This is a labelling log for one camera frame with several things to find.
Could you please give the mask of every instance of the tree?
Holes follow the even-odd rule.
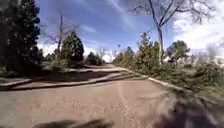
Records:
[[[72,32],[64,41],[60,57],[68,61],[79,62],[83,60],[84,48],[81,39]]]
[[[90,52],[85,61],[86,64],[89,65],[102,65],[103,60],[99,55],[95,55],[93,52]]]
[[[138,44],[139,51],[137,54],[137,61],[135,65],[142,69],[151,69],[159,64],[158,54],[159,46],[158,42],[150,42],[147,33],[143,33],[142,41]]]
[[[40,34],[39,8],[34,0],[21,0],[11,11],[7,20],[6,66],[18,72],[30,71],[30,66],[39,64],[36,41]]]
[[[97,49],[97,54],[100,56],[100,58],[102,59],[103,58],[103,56],[105,56],[105,54],[106,54],[106,48],[104,48],[104,47],[99,47],[98,49]]]
[[[187,53],[190,49],[187,47],[187,44],[184,41],[176,41],[173,42],[170,47],[167,48],[167,55],[170,58],[170,62],[175,62],[177,65],[177,61],[180,58],[188,57]]]
[[[133,62],[134,54],[134,51],[128,46],[123,54],[122,63],[124,67],[129,67],[132,65],[131,63]]]
[[[214,62],[216,59],[216,56],[219,54],[219,48],[216,47],[215,45],[209,44],[207,46],[207,54],[208,54],[210,63]]]
[[[57,50],[60,54],[61,51],[61,45],[64,41],[64,39],[71,34],[71,32],[76,31],[78,28],[77,25],[70,23],[68,19],[65,18],[65,11],[68,9],[69,3],[67,3],[67,0],[54,0],[54,8],[53,11],[57,13],[58,19],[53,20],[52,24],[56,25],[56,32],[50,33],[45,30],[46,28],[42,28],[42,35],[50,39],[53,43],[57,44]]]
[[[204,17],[209,18],[214,6],[208,0],[132,0],[133,12],[146,13],[154,21],[159,36],[159,62],[162,63],[163,27],[175,14],[190,14],[195,22],[202,22]]]

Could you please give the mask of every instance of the curb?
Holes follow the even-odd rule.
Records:
[[[215,105],[224,107],[224,100],[222,100],[222,99],[217,99],[217,98],[212,97],[212,96],[207,96],[207,97],[206,97],[205,95],[202,95],[202,94],[194,94],[194,93],[193,93],[192,91],[190,91],[190,90],[186,90],[186,89],[184,89],[184,88],[174,86],[174,85],[172,85],[172,84],[169,84],[169,83],[166,83],[166,82],[157,80],[157,79],[155,79],[155,78],[151,78],[151,77],[149,77],[149,76],[147,76],[147,75],[142,75],[142,74],[140,74],[140,73],[136,73],[136,72],[134,72],[134,71],[131,71],[131,70],[126,69],[126,68],[123,68],[123,67],[119,67],[119,68],[121,68],[121,69],[123,69],[123,70],[125,70],[125,71],[127,71],[127,72],[130,72],[130,73],[132,73],[132,74],[135,74],[135,75],[137,75],[137,76],[140,76],[140,77],[142,77],[142,78],[146,78],[146,79],[149,80],[149,81],[152,81],[152,82],[161,84],[162,86],[165,86],[165,87],[168,87],[168,88],[172,88],[172,89],[176,89],[176,90],[178,90],[178,91],[183,91],[183,92],[189,93],[189,94],[193,95],[193,96],[196,97],[196,98],[199,98],[199,99],[204,100],[204,101],[206,101],[206,102],[209,102],[209,103],[212,103],[212,104],[215,104]]]
[[[1,84],[0,85],[0,91],[7,91],[7,90],[10,90],[10,89],[12,89],[14,87],[17,87],[19,85],[32,83],[35,80],[25,79],[25,80],[20,80],[20,81],[16,81],[16,82],[9,82],[9,83],[5,83],[5,84]]]

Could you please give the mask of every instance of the bush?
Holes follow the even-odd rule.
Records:
[[[1,66],[0,67],[0,77],[4,77],[4,78],[13,78],[13,77],[18,77],[18,73],[14,72],[14,71],[8,71],[6,69],[6,67]]]
[[[203,64],[197,68],[195,78],[209,83],[210,86],[224,84],[224,70],[215,63]]]
[[[95,55],[93,52],[90,52],[85,60],[85,63],[88,65],[102,65],[103,60],[99,55]]]

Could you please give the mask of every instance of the evergreen tree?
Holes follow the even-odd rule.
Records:
[[[188,57],[187,53],[189,51],[190,49],[187,47],[187,44],[184,41],[176,41],[167,48],[166,53],[170,58],[170,62],[175,62],[177,64],[177,61],[180,58]]]
[[[132,65],[134,54],[135,53],[131,49],[131,47],[127,47],[126,51],[123,54],[123,60],[122,60],[122,65],[124,67],[129,67]]]
[[[86,58],[85,63],[89,64],[89,65],[102,65],[103,60],[101,59],[101,57],[98,54],[95,55],[93,52],[90,52]]]
[[[141,37],[142,41],[138,44],[139,51],[135,65],[137,68],[150,70],[159,64],[159,44],[150,42],[147,33],[143,33]]]
[[[62,44],[61,49],[61,59],[66,59],[67,61],[79,62],[83,60],[84,48],[82,41],[72,32]]]
[[[39,29],[39,8],[34,0],[21,0],[13,6],[7,20],[8,35],[6,65],[18,72],[27,72],[39,64],[37,39]]]

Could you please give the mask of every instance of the tree branch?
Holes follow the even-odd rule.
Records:
[[[159,22],[159,25],[162,24],[164,18],[166,17],[167,12],[169,11],[169,9],[171,8],[171,6],[173,5],[173,2],[174,2],[174,0],[172,0],[172,1],[170,2],[169,6],[167,7],[166,11],[164,12],[164,14],[163,14],[163,16],[162,16],[162,19],[161,19],[160,22]]]
[[[166,23],[170,20],[170,18],[173,17],[173,15],[174,15],[174,14],[177,12],[177,10],[181,7],[181,5],[184,3],[184,1],[185,1],[185,0],[182,0],[182,1],[180,2],[180,4],[177,5],[176,9],[169,15],[169,17],[168,17],[167,19],[165,19],[165,20],[160,24],[160,27],[162,27],[164,24],[166,24]]]
[[[155,10],[154,10],[154,7],[153,7],[153,4],[152,4],[152,0],[148,0],[149,1],[149,5],[150,5],[150,8],[151,8],[151,11],[152,11],[152,17],[153,17],[153,20],[156,24],[157,27],[159,27],[159,23],[156,19],[156,14],[155,14]]]

